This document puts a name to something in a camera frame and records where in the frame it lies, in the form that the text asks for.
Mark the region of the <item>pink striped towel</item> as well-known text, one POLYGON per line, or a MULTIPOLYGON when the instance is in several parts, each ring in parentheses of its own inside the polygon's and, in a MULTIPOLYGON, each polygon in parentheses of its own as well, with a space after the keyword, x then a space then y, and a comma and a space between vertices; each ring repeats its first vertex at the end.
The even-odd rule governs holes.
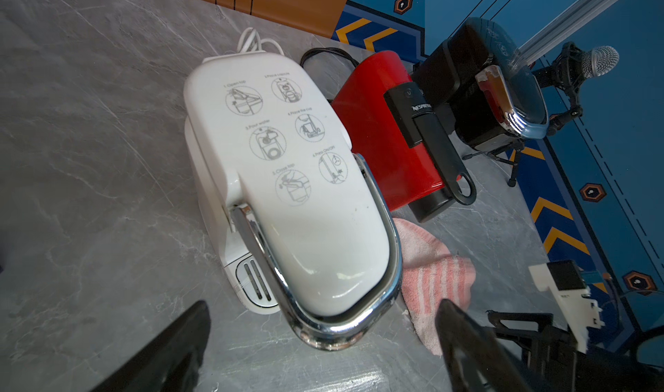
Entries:
POLYGON ((471 301, 477 273, 472 261, 454 255, 424 228, 396 218, 403 258, 402 295, 418 338, 433 355, 442 349, 435 326, 442 300, 451 300, 462 310, 471 301))

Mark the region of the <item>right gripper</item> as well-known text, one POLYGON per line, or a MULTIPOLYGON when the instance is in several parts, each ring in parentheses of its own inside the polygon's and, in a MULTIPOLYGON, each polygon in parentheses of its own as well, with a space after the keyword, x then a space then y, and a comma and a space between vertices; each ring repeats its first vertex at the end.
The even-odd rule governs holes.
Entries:
POLYGON ((522 362, 557 391, 662 391, 663 372, 595 346, 577 350, 551 314, 488 312, 497 338, 516 343, 522 362))

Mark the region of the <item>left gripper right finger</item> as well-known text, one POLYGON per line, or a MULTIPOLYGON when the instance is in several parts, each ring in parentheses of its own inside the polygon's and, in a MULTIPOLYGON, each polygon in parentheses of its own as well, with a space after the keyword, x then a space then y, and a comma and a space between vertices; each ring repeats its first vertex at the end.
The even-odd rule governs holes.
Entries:
POLYGON ((515 357, 489 329, 479 326, 453 301, 443 299, 435 316, 439 345, 454 391, 483 391, 485 379, 494 391, 532 391, 533 385, 515 357))

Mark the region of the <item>white coffee machine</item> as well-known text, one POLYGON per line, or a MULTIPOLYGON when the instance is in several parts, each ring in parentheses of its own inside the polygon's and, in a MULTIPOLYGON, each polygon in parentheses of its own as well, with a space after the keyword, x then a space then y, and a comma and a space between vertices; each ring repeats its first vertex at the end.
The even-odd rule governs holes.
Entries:
POLYGON ((205 58, 184 134, 207 234, 233 290, 323 351, 392 307, 399 235, 367 162, 306 71, 277 53, 205 58))

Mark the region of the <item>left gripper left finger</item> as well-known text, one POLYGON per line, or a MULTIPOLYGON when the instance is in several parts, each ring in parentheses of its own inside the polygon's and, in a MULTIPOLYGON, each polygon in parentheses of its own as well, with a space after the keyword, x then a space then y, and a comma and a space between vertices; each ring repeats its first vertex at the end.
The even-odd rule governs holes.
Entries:
POLYGON ((211 331, 209 306, 198 300, 96 391, 193 391, 211 331))

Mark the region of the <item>black coffee machine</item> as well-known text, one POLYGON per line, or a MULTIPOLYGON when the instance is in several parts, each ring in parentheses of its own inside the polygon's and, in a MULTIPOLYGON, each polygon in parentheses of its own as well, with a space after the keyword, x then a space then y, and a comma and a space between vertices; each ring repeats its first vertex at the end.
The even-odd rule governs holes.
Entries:
POLYGON ((546 136, 540 85, 513 39, 492 20, 465 20, 412 79, 443 123, 478 152, 546 136))

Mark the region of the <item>red Nespresso coffee machine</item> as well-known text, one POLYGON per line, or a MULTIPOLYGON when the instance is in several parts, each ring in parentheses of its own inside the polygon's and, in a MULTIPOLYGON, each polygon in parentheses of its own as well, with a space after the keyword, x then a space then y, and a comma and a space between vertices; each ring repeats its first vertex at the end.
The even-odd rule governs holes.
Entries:
POLYGON ((389 210, 407 206, 423 223, 454 204, 475 203, 473 179, 396 53, 359 63, 331 106, 389 210))

